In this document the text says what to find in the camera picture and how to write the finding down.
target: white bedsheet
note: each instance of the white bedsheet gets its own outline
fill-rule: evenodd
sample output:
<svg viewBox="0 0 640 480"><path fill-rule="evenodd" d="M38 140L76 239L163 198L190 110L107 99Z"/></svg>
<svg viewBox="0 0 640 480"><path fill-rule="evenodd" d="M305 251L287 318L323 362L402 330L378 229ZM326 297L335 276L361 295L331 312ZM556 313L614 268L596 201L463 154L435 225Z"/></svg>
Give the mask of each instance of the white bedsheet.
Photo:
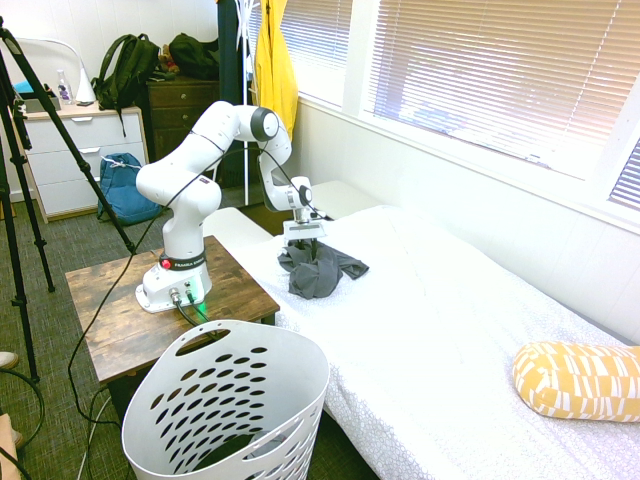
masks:
<svg viewBox="0 0 640 480"><path fill-rule="evenodd" d="M326 406L381 479L640 479L640 425L542 417L512 385L527 342L617 340L402 210L327 231L371 270L325 299L287 292L282 237L232 253L280 304L277 324L324 349Z"/></svg>

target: white laundry basket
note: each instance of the white laundry basket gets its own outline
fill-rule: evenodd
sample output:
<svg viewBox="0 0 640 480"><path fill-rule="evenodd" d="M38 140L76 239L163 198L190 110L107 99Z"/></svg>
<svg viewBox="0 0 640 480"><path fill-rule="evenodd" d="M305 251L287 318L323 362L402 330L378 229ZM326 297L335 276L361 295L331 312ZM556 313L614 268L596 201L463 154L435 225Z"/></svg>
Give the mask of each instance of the white laundry basket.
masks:
<svg viewBox="0 0 640 480"><path fill-rule="evenodd" d="M179 354L215 330L228 334ZM328 381L327 359L306 337L250 322L209 322L173 342L138 388L122 426L125 455L138 480L304 480ZM193 471L246 434L260 438Z"/></svg>

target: window blinds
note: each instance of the window blinds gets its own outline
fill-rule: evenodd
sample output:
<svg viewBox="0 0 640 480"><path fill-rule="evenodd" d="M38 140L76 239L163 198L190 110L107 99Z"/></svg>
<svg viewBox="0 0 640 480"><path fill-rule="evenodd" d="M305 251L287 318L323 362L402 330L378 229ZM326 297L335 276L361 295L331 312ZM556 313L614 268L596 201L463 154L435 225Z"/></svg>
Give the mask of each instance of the window blinds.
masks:
<svg viewBox="0 0 640 480"><path fill-rule="evenodd" d="M381 0L366 110L586 178L639 31L637 0Z"/></svg>
<svg viewBox="0 0 640 480"><path fill-rule="evenodd" d="M254 47L260 22L257 5L250 19ZM350 22L351 0L288 0L282 32L301 92L342 105Z"/></svg>
<svg viewBox="0 0 640 480"><path fill-rule="evenodd" d="M640 141L631 152L609 200L640 210Z"/></svg>

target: backpack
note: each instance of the backpack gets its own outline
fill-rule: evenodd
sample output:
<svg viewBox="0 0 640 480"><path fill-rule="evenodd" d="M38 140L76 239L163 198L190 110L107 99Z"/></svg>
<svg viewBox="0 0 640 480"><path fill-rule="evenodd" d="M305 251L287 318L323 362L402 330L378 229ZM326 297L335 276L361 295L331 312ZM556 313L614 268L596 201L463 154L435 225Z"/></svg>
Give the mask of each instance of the backpack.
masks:
<svg viewBox="0 0 640 480"><path fill-rule="evenodd" d="M140 163L130 153L112 153L100 162L100 190L122 225L133 225L153 218L162 210L143 197L136 188ZM98 219L104 213L98 201Z"/></svg>
<svg viewBox="0 0 640 480"><path fill-rule="evenodd" d="M188 77L199 80L218 80L220 77L217 40L203 43L181 33L169 44L169 53L180 71Z"/></svg>
<svg viewBox="0 0 640 480"><path fill-rule="evenodd" d="M122 48L113 73L105 79L113 55L120 45ZM143 90L159 63L159 51L160 48L144 33L138 37L123 35L113 42L102 60L100 75L91 81L100 109L116 110L122 122L122 109L133 105ZM122 131L126 137L124 124Z"/></svg>

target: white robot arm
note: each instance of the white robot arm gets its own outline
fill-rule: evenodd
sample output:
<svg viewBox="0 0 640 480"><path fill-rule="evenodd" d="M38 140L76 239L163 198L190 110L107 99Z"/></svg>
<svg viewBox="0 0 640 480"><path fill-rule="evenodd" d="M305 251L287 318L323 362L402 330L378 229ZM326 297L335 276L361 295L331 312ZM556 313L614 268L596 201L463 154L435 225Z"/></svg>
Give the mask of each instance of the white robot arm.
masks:
<svg viewBox="0 0 640 480"><path fill-rule="evenodd" d="M312 218L315 210L309 180L294 177L293 185L273 183L273 170L291 155L291 142L280 118L266 108L216 102L178 148L144 166L137 176L142 195L173 210L173 218L162 229L164 253L136 289L138 302L148 312L175 308L176 301L200 303L211 290L202 224L220 206L221 192L200 173L212 169L234 140L258 142L263 150L258 161L267 207L294 211L294 220L284 225L285 239L324 235L320 222Z"/></svg>

